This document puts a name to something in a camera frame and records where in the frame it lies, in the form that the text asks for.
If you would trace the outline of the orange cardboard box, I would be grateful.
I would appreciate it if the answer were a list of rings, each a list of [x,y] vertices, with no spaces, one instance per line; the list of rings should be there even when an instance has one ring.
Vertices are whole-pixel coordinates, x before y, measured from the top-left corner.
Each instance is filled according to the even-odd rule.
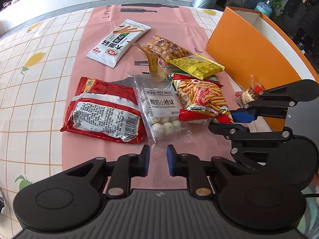
[[[206,45],[207,53],[242,88],[255,80],[269,89],[318,74],[297,45],[266,15],[226,7]]]

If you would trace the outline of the checkered lemon tablecloth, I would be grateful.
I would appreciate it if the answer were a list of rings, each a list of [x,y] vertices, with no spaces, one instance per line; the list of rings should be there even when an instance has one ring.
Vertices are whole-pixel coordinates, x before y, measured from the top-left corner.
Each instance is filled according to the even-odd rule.
[[[151,27],[141,39],[159,35],[201,53],[222,11],[157,5],[106,5],[37,20],[1,39],[1,238],[21,226],[13,200],[24,187],[96,156],[115,160],[141,145],[121,144],[61,132],[65,110],[81,77],[120,81],[141,73],[144,54],[131,48],[115,68],[86,57],[124,20]]]

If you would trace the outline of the clear peanut snack bag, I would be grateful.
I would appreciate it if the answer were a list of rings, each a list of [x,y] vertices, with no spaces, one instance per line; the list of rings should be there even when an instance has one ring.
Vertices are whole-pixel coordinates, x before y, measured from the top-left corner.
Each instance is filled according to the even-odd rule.
[[[192,55],[187,49],[161,36],[154,36],[152,42],[147,42],[142,47],[152,55],[156,55],[162,67],[168,66],[170,60]]]

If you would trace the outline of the blue water jug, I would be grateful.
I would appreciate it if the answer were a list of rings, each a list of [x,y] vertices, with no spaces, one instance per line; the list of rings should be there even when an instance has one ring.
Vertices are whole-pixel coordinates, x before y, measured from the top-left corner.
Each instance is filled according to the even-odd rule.
[[[266,15],[267,17],[270,17],[273,10],[270,5],[270,0],[264,1],[264,2],[258,2],[255,7],[255,11],[261,12],[262,14]]]

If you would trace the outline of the yellow snack packet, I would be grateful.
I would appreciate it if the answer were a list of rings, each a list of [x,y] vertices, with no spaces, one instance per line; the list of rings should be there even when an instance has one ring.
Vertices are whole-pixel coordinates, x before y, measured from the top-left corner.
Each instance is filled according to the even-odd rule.
[[[171,59],[168,63],[199,80],[207,79],[225,70],[221,64],[199,54]]]

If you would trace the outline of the pink paper table runner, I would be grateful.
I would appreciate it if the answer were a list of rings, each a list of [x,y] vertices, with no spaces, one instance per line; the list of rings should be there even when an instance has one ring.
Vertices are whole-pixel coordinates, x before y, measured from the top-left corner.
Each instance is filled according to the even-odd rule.
[[[81,77],[116,82],[128,87],[133,87],[135,84],[142,87],[161,86],[160,80],[149,76],[147,67],[135,65],[136,61],[146,59],[146,55],[136,47],[131,47],[115,68],[86,57],[94,45],[124,20],[134,20],[151,27],[140,38],[140,44],[152,41],[155,36],[161,36],[193,53],[205,53],[206,44],[222,15],[218,11],[187,7],[158,8],[154,12],[131,13],[122,12],[119,6],[111,6],[106,8],[106,16],[103,16],[102,12],[103,8],[95,9],[84,29],[71,74],[68,100],[74,97]],[[170,144],[174,145],[179,153],[194,154],[202,160],[210,160],[214,156],[226,159],[231,157],[230,141],[210,133],[204,123],[187,123],[185,129],[176,134],[155,141],[147,138],[144,139],[144,143],[151,148],[149,171],[146,177],[132,179],[133,188],[184,189],[186,187],[185,179],[172,177],[169,174],[166,147]],[[124,154],[139,153],[142,146],[142,144],[123,144],[63,132],[62,167],[69,169],[95,157],[105,157],[108,161],[114,161]]]

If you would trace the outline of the red fries snack bag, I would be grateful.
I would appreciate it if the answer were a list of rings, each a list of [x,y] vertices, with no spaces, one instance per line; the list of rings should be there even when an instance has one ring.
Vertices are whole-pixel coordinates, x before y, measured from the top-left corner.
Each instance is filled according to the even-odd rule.
[[[234,122],[217,76],[199,80],[189,74],[174,72],[170,77],[182,105],[178,116],[180,121]]]

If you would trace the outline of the clear yogurt hawthorn ball bag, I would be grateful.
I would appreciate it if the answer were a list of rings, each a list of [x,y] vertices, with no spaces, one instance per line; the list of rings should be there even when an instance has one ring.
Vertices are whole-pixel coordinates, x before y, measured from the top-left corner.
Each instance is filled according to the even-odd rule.
[[[186,130],[178,119],[181,103],[169,80],[133,75],[132,88],[150,140],[155,143]]]

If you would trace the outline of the red silver snack bag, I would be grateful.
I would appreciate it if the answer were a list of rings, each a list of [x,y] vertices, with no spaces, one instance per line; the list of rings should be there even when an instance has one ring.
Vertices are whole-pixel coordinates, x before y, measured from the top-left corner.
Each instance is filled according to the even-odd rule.
[[[147,136],[133,88],[81,77],[61,132],[139,144]]]

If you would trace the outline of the small clear red candy pack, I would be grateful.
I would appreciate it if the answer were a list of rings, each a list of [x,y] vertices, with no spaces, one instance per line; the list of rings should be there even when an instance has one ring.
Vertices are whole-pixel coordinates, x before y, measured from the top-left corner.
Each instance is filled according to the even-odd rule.
[[[239,91],[235,91],[234,96],[237,100],[239,107],[255,101],[260,93],[263,93],[264,87],[255,79],[253,75],[250,76],[250,83],[247,87],[241,87]]]

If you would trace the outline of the white spicy strip snack pack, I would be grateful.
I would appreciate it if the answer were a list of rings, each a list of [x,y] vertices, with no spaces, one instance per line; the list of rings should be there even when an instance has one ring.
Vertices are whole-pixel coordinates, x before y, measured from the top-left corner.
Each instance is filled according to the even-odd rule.
[[[94,46],[86,57],[114,68],[131,47],[131,43],[136,42],[150,29],[148,25],[127,19]]]

